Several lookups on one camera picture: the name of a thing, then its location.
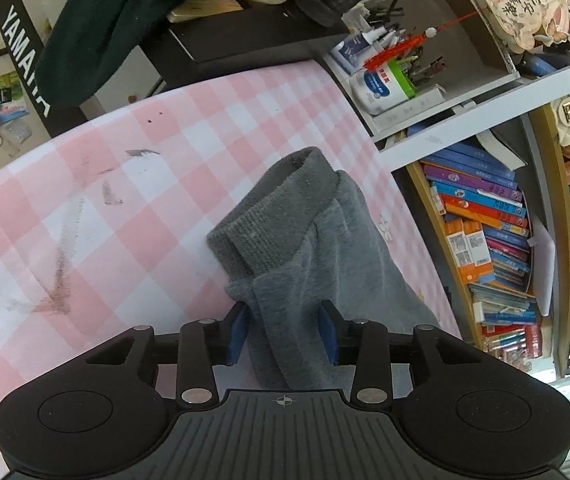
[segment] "checkered tablecloth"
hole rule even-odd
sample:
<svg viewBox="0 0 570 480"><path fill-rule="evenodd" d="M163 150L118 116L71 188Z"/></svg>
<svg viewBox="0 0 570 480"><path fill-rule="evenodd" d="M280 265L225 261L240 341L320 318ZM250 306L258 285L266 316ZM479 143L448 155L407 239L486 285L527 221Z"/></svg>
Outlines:
<svg viewBox="0 0 570 480"><path fill-rule="evenodd" d="M313 145L359 184L407 282L459 335L366 130L330 76L302 62L153 97L0 171L0 400L132 325L165 333L224 316L227 278L206 234L271 164ZM256 387L246 356L216 377L222 390Z"/></svg>

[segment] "wooden shelf board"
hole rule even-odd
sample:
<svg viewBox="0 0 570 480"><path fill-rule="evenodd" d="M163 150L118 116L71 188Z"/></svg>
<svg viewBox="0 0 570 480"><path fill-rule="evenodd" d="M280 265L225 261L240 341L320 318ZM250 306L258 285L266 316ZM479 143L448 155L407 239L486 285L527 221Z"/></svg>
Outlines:
<svg viewBox="0 0 570 480"><path fill-rule="evenodd" d="M558 327L554 360L561 377L567 373L570 354L570 200L565 176L564 159L558 143L556 120L550 105L529 113L536 141L543 161L546 184L551 199L554 230L556 234L556 263L558 266Z"/></svg>
<svg viewBox="0 0 570 480"><path fill-rule="evenodd" d="M445 236L445 221L439 212L434 208L433 202L431 201L430 185L422 172L422 168L418 162L412 162L407 167L407 172L416 187L416 191L420 196L420 200L423 202L425 209L427 210L428 216L430 217L431 224L434 227L438 241L442 247L442 250L447 259L447 265L451 270L454 282L456 283L456 288L460 295L461 300L465 306L466 318L469 323L469 328L474 336L474 344L477 348L482 349L482 334L481 327L474 319L474 310L472 307L472 295L469 292L468 286L463 284L458 273L458 268L456 267L456 262L454 261L454 255L449 249L447 239Z"/></svg>

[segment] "green clothing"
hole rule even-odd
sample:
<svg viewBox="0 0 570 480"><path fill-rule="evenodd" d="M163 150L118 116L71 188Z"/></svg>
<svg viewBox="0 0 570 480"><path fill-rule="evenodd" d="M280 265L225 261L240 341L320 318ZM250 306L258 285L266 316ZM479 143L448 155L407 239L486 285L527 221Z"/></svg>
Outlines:
<svg viewBox="0 0 570 480"><path fill-rule="evenodd" d="M145 34L185 0L68 0L36 68L52 106L94 95Z"/></svg>

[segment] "gray clothing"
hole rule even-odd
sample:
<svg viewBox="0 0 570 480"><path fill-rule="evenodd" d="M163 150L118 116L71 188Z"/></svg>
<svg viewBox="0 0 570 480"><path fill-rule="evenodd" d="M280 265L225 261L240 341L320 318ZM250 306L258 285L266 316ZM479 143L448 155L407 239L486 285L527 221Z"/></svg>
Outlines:
<svg viewBox="0 0 570 480"><path fill-rule="evenodd" d="M391 332L438 325L393 263L357 184L318 148L272 166L207 241L231 279L227 293L251 308L248 345L265 388L351 388L353 368L330 365L322 345L321 300ZM396 396L411 389L406 367L394 367Z"/></svg>

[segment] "silver screw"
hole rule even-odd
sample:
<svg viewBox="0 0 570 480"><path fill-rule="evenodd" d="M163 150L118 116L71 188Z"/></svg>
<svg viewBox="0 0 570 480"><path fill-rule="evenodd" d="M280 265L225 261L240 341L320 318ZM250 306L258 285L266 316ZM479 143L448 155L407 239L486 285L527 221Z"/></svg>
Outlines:
<svg viewBox="0 0 570 480"><path fill-rule="evenodd" d="M209 390L204 388L190 388L185 390L182 395L182 400L190 404L202 404L211 399L212 394Z"/></svg>
<svg viewBox="0 0 570 480"><path fill-rule="evenodd" d="M379 388L363 388L356 394L356 398L366 404L380 404L387 400L387 394Z"/></svg>

